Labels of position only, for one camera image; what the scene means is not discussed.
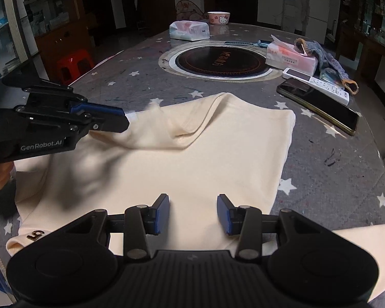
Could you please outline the cream sweatshirt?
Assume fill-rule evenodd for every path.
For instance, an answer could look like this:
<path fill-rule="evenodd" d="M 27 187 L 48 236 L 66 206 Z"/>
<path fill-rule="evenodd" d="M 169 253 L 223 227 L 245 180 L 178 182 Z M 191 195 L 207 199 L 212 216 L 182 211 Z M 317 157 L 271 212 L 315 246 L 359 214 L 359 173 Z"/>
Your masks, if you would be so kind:
<path fill-rule="evenodd" d="M 305 109 L 229 93 L 134 113 L 124 133 L 92 132 L 73 151 L 16 162 L 16 254 L 94 209 L 120 214 L 170 197 L 169 249 L 235 249 L 216 199 L 294 209 L 368 249 L 385 291 L 385 170 L 361 125 L 352 138 Z"/>

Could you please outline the folding fan decoration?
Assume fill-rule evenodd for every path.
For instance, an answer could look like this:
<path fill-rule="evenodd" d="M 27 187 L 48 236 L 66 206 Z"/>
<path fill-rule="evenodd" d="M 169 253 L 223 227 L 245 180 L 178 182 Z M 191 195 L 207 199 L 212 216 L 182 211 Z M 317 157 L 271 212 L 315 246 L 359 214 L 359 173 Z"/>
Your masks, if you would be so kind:
<path fill-rule="evenodd" d="M 176 20 L 205 21 L 208 15 L 190 0 L 179 0 L 176 4 Z"/>

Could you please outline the red plastic stool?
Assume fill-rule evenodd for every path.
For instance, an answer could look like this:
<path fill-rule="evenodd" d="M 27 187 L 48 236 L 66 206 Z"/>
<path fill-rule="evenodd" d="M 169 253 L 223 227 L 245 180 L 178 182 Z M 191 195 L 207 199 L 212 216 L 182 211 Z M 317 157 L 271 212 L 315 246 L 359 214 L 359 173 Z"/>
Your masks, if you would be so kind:
<path fill-rule="evenodd" d="M 85 49 L 75 50 L 57 61 L 57 76 L 62 85 L 69 85 L 94 67 L 90 53 Z"/>

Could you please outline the round induction cooktop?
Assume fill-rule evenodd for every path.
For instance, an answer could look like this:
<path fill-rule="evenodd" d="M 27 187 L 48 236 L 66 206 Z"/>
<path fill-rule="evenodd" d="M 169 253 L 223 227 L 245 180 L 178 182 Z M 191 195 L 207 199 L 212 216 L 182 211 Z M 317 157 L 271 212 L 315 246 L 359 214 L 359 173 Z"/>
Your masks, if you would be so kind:
<path fill-rule="evenodd" d="M 191 42 L 163 53 L 160 68 L 170 74 L 205 81 L 230 83 L 276 79 L 282 71 L 266 63 L 266 50 L 228 45 L 223 41 Z"/>

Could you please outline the soft tissue pack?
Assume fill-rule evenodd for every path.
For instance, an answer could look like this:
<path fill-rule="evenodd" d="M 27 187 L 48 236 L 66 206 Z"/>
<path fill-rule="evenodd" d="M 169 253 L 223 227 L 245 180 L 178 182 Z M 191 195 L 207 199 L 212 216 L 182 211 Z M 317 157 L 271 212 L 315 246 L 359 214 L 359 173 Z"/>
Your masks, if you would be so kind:
<path fill-rule="evenodd" d="M 206 22 L 190 20 L 175 21 L 170 24 L 169 34 L 171 39 L 199 41 L 207 40 L 210 36 L 209 26 Z"/>

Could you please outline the black smartphone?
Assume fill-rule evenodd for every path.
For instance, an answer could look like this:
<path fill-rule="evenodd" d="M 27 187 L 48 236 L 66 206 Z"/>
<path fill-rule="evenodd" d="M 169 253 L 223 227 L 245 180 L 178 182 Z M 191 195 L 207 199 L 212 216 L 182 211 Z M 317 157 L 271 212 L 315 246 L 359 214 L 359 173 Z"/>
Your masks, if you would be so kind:
<path fill-rule="evenodd" d="M 348 135 L 355 135 L 360 119 L 358 114 L 319 90 L 298 79 L 290 78 L 278 85 L 276 91 L 326 119 Z"/>

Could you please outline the pink cartoon bowl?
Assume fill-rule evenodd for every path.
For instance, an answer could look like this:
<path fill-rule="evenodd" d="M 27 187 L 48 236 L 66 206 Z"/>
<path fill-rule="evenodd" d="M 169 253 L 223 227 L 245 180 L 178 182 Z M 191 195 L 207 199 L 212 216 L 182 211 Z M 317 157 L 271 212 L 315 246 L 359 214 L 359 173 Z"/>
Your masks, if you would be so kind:
<path fill-rule="evenodd" d="M 208 20 L 212 25 L 226 25 L 229 23 L 230 13 L 228 12 L 208 12 Z"/>

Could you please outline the white power strip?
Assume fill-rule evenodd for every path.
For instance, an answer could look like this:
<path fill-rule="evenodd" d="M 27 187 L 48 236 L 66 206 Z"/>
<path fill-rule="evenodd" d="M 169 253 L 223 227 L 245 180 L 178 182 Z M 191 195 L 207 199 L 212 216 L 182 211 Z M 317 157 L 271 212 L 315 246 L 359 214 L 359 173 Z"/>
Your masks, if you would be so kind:
<path fill-rule="evenodd" d="M 285 79 L 297 79 L 303 83 L 308 84 L 309 86 L 319 90 L 320 92 L 326 94 L 328 97 L 334 99 L 336 102 L 348 106 L 349 104 L 349 94 L 340 86 L 334 85 L 327 81 L 322 81 L 308 74 L 293 70 L 291 68 L 286 68 L 282 72 L 282 76 Z"/>

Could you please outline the pink tissue box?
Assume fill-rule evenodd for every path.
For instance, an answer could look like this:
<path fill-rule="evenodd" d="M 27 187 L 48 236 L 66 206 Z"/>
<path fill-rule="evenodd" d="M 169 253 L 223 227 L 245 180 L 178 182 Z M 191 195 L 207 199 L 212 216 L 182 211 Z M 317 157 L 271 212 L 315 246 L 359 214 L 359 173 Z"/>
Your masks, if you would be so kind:
<path fill-rule="evenodd" d="M 313 76 L 318 60 L 314 56 L 307 56 L 305 53 L 298 53 L 294 45 L 282 42 L 271 35 L 273 41 L 267 47 L 266 64 L 280 70 L 290 68 Z"/>

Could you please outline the blue knitted cloth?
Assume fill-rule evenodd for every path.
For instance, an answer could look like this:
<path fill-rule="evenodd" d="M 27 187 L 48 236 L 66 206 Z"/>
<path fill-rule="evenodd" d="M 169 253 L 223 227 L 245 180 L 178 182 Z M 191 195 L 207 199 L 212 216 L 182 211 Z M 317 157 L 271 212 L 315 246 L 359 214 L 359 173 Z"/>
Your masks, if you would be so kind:
<path fill-rule="evenodd" d="M 341 82 L 341 85 L 351 95 L 356 95 L 359 91 L 359 86 L 356 81 L 353 81 L 348 73 L 343 69 L 338 60 L 336 60 L 331 53 L 326 52 L 324 48 L 317 41 L 307 41 L 302 38 L 297 38 L 294 42 L 295 50 L 300 54 L 307 54 L 308 57 L 315 57 L 318 59 L 318 66 L 320 74 L 329 73 L 336 76 L 336 79 Z"/>

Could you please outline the blue comb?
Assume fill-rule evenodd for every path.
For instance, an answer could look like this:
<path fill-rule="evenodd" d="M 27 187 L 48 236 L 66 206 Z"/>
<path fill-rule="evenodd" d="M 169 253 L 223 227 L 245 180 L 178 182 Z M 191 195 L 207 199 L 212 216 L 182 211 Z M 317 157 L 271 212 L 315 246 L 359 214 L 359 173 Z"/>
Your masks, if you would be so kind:
<path fill-rule="evenodd" d="M 261 48 L 266 48 L 269 46 L 269 44 L 271 44 L 271 41 L 267 41 L 267 40 L 258 40 L 257 42 L 225 41 L 225 45 L 261 47 Z"/>

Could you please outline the water dispenser with bottle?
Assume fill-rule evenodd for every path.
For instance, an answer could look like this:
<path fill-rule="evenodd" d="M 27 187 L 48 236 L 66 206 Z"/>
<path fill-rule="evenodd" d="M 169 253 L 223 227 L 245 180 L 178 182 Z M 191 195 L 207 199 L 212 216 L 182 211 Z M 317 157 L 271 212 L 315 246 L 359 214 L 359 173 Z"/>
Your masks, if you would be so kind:
<path fill-rule="evenodd" d="M 296 0 L 283 0 L 282 7 L 282 30 L 294 33 L 297 23 L 298 7 Z"/>

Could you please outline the white refrigerator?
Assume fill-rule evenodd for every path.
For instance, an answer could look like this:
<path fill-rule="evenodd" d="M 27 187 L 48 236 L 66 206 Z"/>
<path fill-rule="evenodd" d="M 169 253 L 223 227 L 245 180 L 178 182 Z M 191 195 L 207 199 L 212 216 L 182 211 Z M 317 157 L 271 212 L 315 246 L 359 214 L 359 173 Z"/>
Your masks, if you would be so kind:
<path fill-rule="evenodd" d="M 330 0 L 306 0 L 306 15 L 303 26 L 305 36 L 323 44 L 325 42 Z"/>

